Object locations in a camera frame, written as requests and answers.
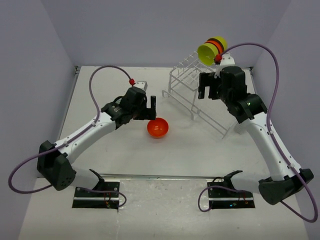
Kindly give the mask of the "orange bowl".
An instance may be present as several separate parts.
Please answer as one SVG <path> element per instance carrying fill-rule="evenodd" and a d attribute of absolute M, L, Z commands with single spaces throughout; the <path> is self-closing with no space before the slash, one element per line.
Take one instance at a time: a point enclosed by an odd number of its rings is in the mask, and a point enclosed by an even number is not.
<path fill-rule="evenodd" d="M 218 52 L 219 52 L 220 54 L 222 53 L 222 49 L 221 49 L 221 46 L 220 46 L 219 42 L 213 41 L 212 38 L 210 38 L 210 39 L 208 39 L 205 43 L 206 43 L 206 44 L 214 45 L 214 46 L 218 49 Z"/>
<path fill-rule="evenodd" d="M 167 135 L 169 124 L 164 118 L 156 117 L 147 123 L 146 129 L 151 137 L 159 139 Z"/>

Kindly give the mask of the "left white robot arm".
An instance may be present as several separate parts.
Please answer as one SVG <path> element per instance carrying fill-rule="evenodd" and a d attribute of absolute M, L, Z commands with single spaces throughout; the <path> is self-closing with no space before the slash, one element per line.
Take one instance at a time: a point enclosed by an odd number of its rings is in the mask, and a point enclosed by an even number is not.
<path fill-rule="evenodd" d="M 130 87 L 125 95 L 107 103 L 92 121 L 71 135 L 55 143 L 43 142 L 37 170 L 57 191 L 74 186 L 97 197 L 104 190 L 103 178 L 93 169 L 74 167 L 75 160 L 99 139 L 130 120 L 155 120 L 156 116 L 156 97 L 152 95 L 147 99 L 143 89 Z"/>

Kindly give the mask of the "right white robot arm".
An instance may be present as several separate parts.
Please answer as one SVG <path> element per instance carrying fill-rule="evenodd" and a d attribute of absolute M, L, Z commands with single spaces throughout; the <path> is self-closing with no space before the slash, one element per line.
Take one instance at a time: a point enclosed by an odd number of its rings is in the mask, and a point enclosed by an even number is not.
<path fill-rule="evenodd" d="M 215 72 L 199 74 L 198 98 L 221 100 L 228 112 L 249 133 L 266 162 L 270 176 L 258 182 L 258 191 L 270 205 L 298 193 L 314 174 L 303 169 L 283 145 L 272 124 L 267 121 L 267 107 L 255 93 L 247 92 L 246 74 L 238 66 L 224 67 L 219 76 Z"/>

